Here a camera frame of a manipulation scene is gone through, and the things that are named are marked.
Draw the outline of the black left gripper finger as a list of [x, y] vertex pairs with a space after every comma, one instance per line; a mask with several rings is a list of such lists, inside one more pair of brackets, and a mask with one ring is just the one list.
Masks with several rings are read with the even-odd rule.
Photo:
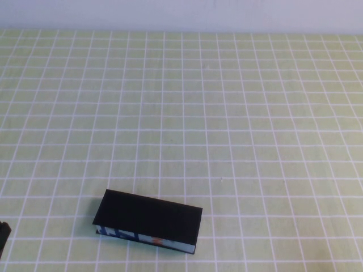
[[11, 234], [11, 227], [7, 222], [0, 223], [0, 255], [6, 246], [7, 240]]

